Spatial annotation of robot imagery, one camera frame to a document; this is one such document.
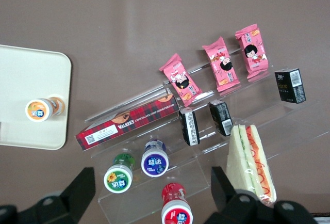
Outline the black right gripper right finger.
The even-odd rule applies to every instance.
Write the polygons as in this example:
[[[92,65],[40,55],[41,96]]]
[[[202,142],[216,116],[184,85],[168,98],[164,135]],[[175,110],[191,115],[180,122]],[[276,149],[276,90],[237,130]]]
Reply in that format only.
[[[317,223],[312,214],[294,201],[261,203],[250,191],[238,193],[221,167],[211,169],[211,193],[217,211],[206,223]]]

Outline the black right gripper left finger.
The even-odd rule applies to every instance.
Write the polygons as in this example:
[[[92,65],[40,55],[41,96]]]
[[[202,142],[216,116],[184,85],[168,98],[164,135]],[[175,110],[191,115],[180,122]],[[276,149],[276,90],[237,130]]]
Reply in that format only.
[[[47,196],[21,212],[15,205],[2,205],[1,223],[78,223],[95,192],[94,168],[86,167],[57,196]]]

